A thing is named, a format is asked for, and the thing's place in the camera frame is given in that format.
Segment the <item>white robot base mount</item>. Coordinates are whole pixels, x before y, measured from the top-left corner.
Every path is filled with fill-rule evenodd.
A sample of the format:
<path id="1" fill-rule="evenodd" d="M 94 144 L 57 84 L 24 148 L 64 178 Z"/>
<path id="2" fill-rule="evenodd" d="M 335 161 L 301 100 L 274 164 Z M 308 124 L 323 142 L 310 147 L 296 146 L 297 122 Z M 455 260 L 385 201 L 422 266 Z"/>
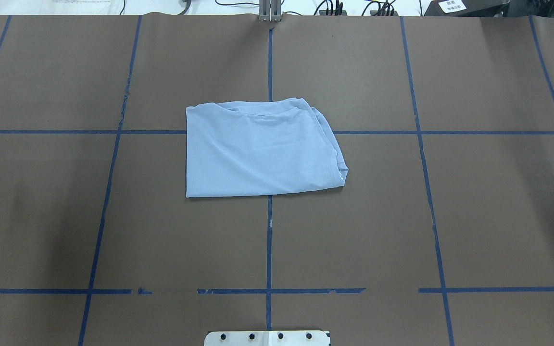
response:
<path id="1" fill-rule="evenodd" d="M 321 330 L 214 331 L 205 346 L 330 346 L 330 332 Z"/>

